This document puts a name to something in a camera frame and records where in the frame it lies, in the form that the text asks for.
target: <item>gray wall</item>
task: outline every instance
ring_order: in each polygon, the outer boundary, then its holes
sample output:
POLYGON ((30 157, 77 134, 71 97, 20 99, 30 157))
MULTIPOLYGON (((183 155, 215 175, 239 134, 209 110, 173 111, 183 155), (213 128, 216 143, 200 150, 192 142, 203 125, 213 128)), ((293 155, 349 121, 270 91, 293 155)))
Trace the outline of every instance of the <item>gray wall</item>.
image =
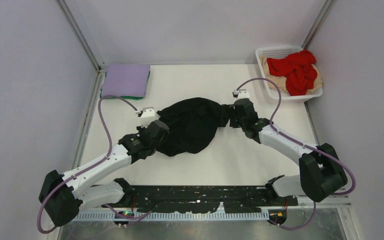
POLYGON ((242 64, 260 47, 301 45, 324 0, 67 2, 106 63, 242 64))
POLYGON ((356 175, 363 234, 384 239, 384 1, 337 1, 309 50, 324 80, 308 102, 316 131, 356 175))
POLYGON ((45 238, 42 181, 71 166, 95 75, 54 0, 0 0, 0 240, 45 238))

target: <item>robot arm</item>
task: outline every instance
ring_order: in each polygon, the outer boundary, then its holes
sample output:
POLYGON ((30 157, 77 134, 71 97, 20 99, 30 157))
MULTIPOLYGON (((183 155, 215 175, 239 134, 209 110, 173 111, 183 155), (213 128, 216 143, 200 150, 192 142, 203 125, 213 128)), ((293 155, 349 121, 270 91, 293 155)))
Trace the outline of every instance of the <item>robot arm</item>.
POLYGON ((245 89, 234 92, 233 95, 236 101, 229 105, 230 126, 241 128, 248 138, 277 150, 299 166, 299 175, 282 175, 268 181, 265 186, 271 190, 270 198, 305 195, 315 202, 321 202, 347 184, 347 176, 339 164, 304 147, 307 145, 316 148, 338 159, 331 145, 306 143, 273 124, 275 130, 270 125, 270 120, 258 117, 250 101, 250 94, 245 89), (303 144, 297 144, 279 132, 303 144))
POLYGON ((108 156, 103 154, 62 174, 53 170, 46 175, 39 195, 41 203, 57 185, 74 176, 74 179, 60 187, 45 205, 45 210, 55 226, 69 223, 85 209, 130 201, 134 190, 123 178, 105 185, 93 185, 108 174, 151 156, 155 148, 166 139, 169 128, 163 122, 155 120, 153 108, 144 108, 139 117, 141 126, 137 127, 138 133, 127 134, 121 138, 108 156))

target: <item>purple towel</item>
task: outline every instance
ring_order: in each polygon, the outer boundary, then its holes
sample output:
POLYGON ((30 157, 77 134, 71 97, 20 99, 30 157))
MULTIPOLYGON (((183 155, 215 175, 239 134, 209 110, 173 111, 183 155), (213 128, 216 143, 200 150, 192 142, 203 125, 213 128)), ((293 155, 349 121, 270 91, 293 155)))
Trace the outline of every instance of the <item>purple towel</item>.
POLYGON ((143 98, 149 73, 149 65, 111 63, 106 70, 101 94, 143 98))

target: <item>red cloth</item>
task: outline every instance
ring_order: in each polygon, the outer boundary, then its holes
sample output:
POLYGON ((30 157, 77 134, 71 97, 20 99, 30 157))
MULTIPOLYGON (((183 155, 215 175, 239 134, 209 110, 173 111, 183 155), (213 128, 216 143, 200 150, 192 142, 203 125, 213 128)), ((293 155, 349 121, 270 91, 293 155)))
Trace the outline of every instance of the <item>red cloth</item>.
POLYGON ((273 76, 286 77, 286 89, 291 96, 305 95, 314 88, 317 72, 312 66, 316 58, 308 50, 292 53, 283 59, 267 58, 273 76))

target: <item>plastic laundry basket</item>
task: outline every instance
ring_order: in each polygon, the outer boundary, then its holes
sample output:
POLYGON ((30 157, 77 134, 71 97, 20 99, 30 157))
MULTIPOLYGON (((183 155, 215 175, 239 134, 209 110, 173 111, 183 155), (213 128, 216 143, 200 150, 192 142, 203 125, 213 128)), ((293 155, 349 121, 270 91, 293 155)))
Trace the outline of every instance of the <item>plastic laundry basket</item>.
MULTIPOLYGON (((262 47, 258 48, 255 51, 255 56, 258 61, 258 67, 261 71, 261 76, 265 78, 265 74, 263 71, 263 65, 261 64, 261 55, 265 55, 268 58, 273 59, 283 59, 286 58, 289 54, 297 53, 302 51, 303 48, 299 46, 274 46, 274 47, 262 47)), ((276 102, 279 100, 279 94, 276 89, 269 88, 269 85, 266 81, 263 82, 264 84, 264 90, 267 92, 267 95, 270 99, 275 100, 276 102)), ((290 102, 305 102, 309 99, 320 97, 323 94, 323 89, 320 88, 319 90, 315 91, 314 94, 311 95, 300 95, 300 96, 291 96, 287 92, 282 92, 282 101, 290 101, 290 102)))

